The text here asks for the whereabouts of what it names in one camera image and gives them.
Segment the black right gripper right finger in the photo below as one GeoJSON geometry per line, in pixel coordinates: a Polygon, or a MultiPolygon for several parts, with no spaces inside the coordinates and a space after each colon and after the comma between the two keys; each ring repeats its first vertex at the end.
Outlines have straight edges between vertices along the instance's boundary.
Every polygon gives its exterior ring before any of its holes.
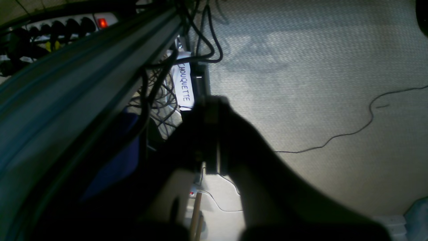
{"type": "Polygon", "coordinates": [[[242,241],[390,241],[376,221],[327,197],[291,170],[228,99],[214,97],[219,174],[240,192],[242,241]]]}

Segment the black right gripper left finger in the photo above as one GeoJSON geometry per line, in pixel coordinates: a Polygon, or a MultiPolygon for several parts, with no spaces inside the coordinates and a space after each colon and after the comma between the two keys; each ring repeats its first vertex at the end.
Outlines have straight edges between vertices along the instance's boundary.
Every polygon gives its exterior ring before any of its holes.
{"type": "Polygon", "coordinates": [[[189,240],[182,225],[202,163],[216,169],[221,98],[204,97],[162,146],[118,158],[116,145],[78,166],[44,215],[45,241],[189,240]]]}

